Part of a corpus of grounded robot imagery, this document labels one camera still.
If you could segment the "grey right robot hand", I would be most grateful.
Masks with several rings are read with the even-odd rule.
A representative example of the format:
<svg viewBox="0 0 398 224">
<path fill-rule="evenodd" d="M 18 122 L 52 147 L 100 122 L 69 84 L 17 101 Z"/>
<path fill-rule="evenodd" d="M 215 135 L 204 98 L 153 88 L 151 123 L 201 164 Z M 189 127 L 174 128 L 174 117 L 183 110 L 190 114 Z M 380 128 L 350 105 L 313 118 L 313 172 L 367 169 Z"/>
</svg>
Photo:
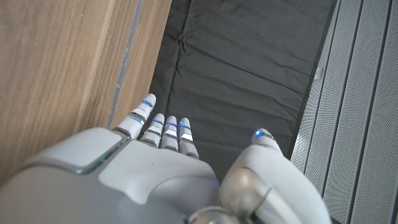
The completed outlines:
<svg viewBox="0 0 398 224">
<path fill-rule="evenodd" d="M 331 222 L 266 129 L 219 181 L 189 120 L 152 115 L 155 103 L 149 94 L 114 129 L 87 129 L 29 159 L 1 186 L 1 222 Z"/>
</svg>

